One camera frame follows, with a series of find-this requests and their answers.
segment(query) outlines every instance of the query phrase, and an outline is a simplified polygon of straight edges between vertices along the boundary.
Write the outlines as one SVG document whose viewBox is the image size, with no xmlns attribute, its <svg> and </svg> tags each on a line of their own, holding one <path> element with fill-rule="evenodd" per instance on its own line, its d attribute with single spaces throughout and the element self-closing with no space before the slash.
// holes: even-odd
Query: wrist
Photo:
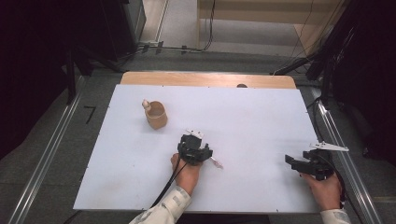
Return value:
<svg viewBox="0 0 396 224">
<path fill-rule="evenodd" d="M 192 195 L 192 192 L 194 191 L 194 187 L 186 184 L 177 184 L 179 187 L 183 188 L 184 191 L 186 191 L 190 196 Z"/>
<path fill-rule="evenodd" d="M 320 206 L 321 211 L 333 210 L 333 209 L 341 209 L 339 204 L 323 204 Z"/>
</svg>

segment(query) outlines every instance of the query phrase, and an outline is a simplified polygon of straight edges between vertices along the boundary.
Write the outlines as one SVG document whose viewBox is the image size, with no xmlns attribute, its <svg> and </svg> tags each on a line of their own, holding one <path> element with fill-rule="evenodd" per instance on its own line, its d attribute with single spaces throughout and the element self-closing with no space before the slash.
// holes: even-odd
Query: wooden table edge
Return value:
<svg viewBox="0 0 396 224">
<path fill-rule="evenodd" d="M 210 72 L 126 72 L 120 84 L 296 89 L 292 77 Z"/>
</svg>

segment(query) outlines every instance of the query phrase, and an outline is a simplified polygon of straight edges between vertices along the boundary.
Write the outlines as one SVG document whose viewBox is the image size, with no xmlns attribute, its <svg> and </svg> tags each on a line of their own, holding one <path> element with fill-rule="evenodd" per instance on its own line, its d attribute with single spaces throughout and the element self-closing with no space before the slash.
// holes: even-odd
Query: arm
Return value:
<svg viewBox="0 0 396 224">
<path fill-rule="evenodd" d="M 320 206 L 324 224 L 350 224 L 347 212 L 340 208 L 341 184 L 336 174 L 318 181 L 312 175 L 300 174 L 311 188 Z"/>
<path fill-rule="evenodd" d="M 175 170 L 178 154 L 171 158 L 172 168 Z M 180 161 L 178 170 L 186 162 Z M 176 177 L 177 186 L 166 195 L 157 205 L 135 217 L 130 224 L 175 224 L 191 203 L 191 195 L 198 183 L 199 171 L 202 164 L 191 166 L 187 164 Z"/>
</svg>

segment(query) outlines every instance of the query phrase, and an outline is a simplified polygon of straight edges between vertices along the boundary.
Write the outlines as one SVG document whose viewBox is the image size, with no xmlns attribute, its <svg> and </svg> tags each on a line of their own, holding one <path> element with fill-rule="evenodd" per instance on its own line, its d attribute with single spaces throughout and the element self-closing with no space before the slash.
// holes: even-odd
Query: metal frame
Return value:
<svg viewBox="0 0 396 224">
<path fill-rule="evenodd" d="M 66 106 L 64 113 L 62 114 L 61 119 L 59 120 L 58 125 L 56 126 L 55 131 L 49 140 L 49 143 L 47 144 L 47 147 L 41 156 L 37 167 L 35 168 L 35 171 L 23 189 L 20 200 L 18 201 L 18 204 L 8 221 L 8 224 L 23 223 L 25 220 L 35 196 L 40 189 L 41 183 L 43 182 L 44 177 L 50 168 L 50 164 L 53 160 L 53 157 L 55 156 L 58 146 L 64 137 L 64 132 L 66 131 L 67 126 L 73 117 L 81 96 L 81 90 L 85 87 L 86 82 L 86 77 L 79 77 L 78 93 L 71 104 Z"/>
<path fill-rule="evenodd" d="M 315 98 L 321 95 L 320 90 L 316 90 L 313 88 L 311 90 L 312 90 L 312 95 Z M 321 102 L 319 102 L 318 107 L 319 107 L 320 115 L 322 116 L 327 131 L 329 132 L 329 135 L 332 139 L 332 142 L 337 146 L 345 147 L 346 145 L 343 139 L 341 138 L 341 135 L 338 132 L 337 127 L 335 126 L 331 112 L 329 110 L 326 110 L 325 106 Z M 353 188 L 353 191 L 355 192 L 355 196 L 361 206 L 361 211 L 363 212 L 367 223 L 369 224 L 383 223 L 381 217 L 376 211 L 373 200 L 361 179 L 361 175 L 359 174 L 359 171 L 355 163 L 353 162 L 352 158 L 349 156 L 349 153 L 343 151 L 337 151 L 336 153 L 346 171 L 346 176 Z"/>
</svg>

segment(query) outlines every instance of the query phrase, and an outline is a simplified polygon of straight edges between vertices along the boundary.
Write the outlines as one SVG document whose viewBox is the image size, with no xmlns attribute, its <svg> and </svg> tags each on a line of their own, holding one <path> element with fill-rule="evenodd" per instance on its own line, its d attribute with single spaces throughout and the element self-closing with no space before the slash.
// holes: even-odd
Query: wooden mug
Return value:
<svg viewBox="0 0 396 224">
<path fill-rule="evenodd" d="M 144 100 L 142 106 L 145 108 L 146 118 L 151 128 L 157 130 L 166 125 L 168 117 L 166 117 L 165 107 L 161 102 Z"/>
</svg>

